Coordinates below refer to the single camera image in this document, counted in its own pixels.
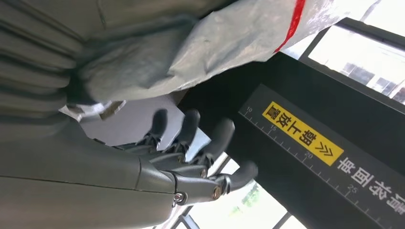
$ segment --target black metal frame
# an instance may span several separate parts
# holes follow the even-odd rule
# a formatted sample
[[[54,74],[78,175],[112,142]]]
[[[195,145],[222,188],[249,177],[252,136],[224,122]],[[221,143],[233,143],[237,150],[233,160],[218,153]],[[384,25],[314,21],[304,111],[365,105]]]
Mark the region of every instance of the black metal frame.
[[[356,21],[351,18],[344,18],[340,22],[336,23],[335,26],[340,28],[358,33],[364,37],[372,39],[374,41],[386,44],[388,46],[400,49],[405,51],[405,37],[400,36],[398,34],[385,31],[383,29],[367,25],[364,22]],[[304,51],[304,53],[299,58],[299,61],[305,63],[306,65],[330,76],[331,78],[351,87],[352,89],[359,91],[387,106],[405,114],[405,106],[398,101],[395,101],[367,86],[339,73],[336,72],[323,64],[320,64],[313,59],[309,58],[310,53],[314,50],[314,48],[318,45],[318,43],[322,40],[323,36],[328,32],[330,27],[325,28],[318,35],[315,39],[311,42],[308,48]]]

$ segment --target red stripe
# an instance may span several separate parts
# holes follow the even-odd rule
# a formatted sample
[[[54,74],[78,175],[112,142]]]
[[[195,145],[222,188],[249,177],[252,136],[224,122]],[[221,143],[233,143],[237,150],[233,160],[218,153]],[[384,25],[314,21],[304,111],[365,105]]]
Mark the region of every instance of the red stripe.
[[[297,0],[295,3],[294,12],[292,14],[292,19],[290,23],[290,28],[288,29],[287,36],[285,40],[281,43],[281,45],[274,50],[274,52],[280,51],[280,49],[290,40],[290,38],[294,35],[295,31],[297,30],[299,20],[301,20],[302,10],[304,9],[305,0]]]

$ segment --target yellow label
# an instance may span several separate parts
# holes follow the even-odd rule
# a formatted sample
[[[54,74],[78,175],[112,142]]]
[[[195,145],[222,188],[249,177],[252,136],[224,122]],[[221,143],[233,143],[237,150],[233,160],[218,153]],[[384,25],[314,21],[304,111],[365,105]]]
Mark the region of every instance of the yellow label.
[[[263,116],[329,166],[343,153],[343,149],[275,102],[268,106]]]

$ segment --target bolt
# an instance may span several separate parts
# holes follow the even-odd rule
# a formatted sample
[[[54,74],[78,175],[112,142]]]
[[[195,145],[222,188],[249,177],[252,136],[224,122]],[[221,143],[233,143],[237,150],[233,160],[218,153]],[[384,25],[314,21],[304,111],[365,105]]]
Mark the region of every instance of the bolt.
[[[215,186],[214,192],[213,192],[213,200],[218,199],[222,194],[221,188],[219,186]]]
[[[202,178],[206,178],[207,177],[207,170],[206,169],[203,169],[202,171],[201,171],[201,177]]]
[[[175,202],[182,202],[184,200],[184,195],[182,193],[174,194],[174,201]]]

